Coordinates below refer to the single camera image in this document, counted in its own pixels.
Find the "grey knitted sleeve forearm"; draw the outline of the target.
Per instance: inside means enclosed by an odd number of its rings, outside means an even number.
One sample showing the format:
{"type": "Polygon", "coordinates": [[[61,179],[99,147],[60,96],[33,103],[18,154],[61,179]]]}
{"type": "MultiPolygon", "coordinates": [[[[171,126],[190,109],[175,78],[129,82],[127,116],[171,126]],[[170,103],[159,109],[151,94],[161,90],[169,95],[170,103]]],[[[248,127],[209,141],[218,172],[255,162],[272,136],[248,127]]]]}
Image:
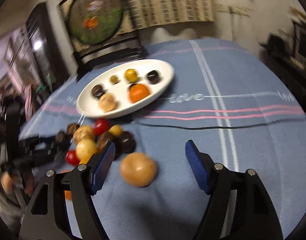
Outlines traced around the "grey knitted sleeve forearm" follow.
{"type": "Polygon", "coordinates": [[[23,209],[20,207],[14,193],[8,194],[1,184],[0,169],[0,217],[13,233],[18,233],[21,227],[23,209]]]}

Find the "person left hand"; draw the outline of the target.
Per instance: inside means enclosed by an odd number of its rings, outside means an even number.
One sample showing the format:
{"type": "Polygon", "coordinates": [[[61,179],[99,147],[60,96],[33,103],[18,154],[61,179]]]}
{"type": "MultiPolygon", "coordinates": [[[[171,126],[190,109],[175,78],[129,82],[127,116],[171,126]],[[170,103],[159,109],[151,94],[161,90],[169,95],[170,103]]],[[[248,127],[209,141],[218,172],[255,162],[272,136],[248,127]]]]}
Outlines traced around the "person left hand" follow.
{"type": "MultiPolygon", "coordinates": [[[[0,183],[6,194],[13,193],[13,186],[18,180],[19,176],[16,174],[9,175],[8,172],[2,173],[0,178],[0,183]]],[[[34,191],[34,176],[30,172],[26,177],[24,192],[31,196],[33,194],[33,191],[34,191]]]]}

